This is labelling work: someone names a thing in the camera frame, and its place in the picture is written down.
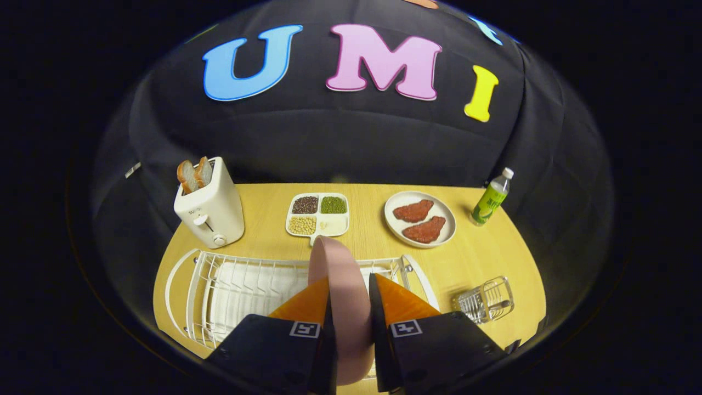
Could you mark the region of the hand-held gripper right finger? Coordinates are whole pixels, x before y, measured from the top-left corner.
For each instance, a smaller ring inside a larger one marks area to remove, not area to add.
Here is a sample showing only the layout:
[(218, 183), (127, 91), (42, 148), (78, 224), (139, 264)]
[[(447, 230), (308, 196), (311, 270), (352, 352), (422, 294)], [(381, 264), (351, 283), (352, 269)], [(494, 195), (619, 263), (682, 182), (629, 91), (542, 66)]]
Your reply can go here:
[(369, 275), (379, 392), (468, 393), (520, 345), (499, 347), (463, 312), (441, 313), (398, 283)]

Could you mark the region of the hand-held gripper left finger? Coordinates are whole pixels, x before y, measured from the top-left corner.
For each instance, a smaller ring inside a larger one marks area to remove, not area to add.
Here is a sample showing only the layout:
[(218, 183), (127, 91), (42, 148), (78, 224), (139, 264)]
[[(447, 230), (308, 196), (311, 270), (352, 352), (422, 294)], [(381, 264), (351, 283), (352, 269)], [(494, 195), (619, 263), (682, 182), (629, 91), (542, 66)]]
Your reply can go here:
[(336, 393), (328, 277), (266, 317), (247, 315), (206, 358), (206, 365), (243, 383), (249, 394)]

